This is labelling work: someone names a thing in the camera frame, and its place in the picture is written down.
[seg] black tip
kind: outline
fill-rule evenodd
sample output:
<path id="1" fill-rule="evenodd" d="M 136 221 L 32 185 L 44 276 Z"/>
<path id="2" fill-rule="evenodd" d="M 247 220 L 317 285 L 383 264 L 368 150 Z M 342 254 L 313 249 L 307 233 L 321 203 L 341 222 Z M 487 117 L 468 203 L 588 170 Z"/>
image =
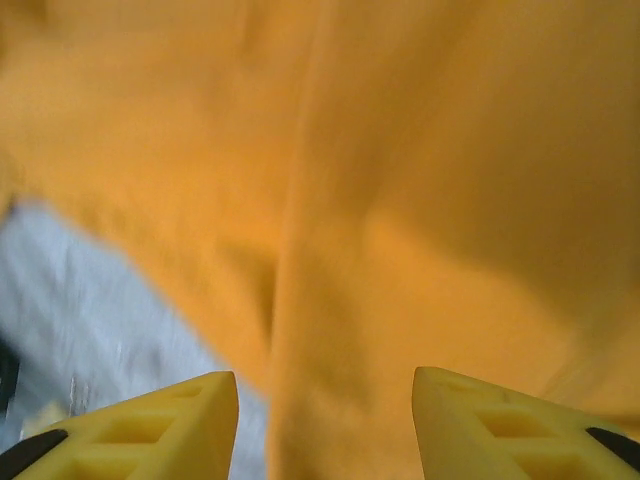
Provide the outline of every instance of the black tip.
<path id="1" fill-rule="evenodd" d="M 0 455 L 0 480 L 13 480 L 68 436 L 66 430 L 50 430 L 14 445 Z"/>
<path id="2" fill-rule="evenodd" d="M 587 433 L 640 473 L 640 443 L 624 435 L 597 427 L 587 428 Z"/>

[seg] yellow fabric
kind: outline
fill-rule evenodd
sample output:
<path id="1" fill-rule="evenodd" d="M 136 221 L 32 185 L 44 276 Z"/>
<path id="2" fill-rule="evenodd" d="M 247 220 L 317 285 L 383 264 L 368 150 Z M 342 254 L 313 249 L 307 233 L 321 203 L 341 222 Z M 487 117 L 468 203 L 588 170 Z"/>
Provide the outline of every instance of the yellow fabric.
<path id="1" fill-rule="evenodd" d="M 269 395 L 273 479 L 421 478 L 418 365 L 631 424 L 639 5 L 5 0 L 3 204 Z"/>

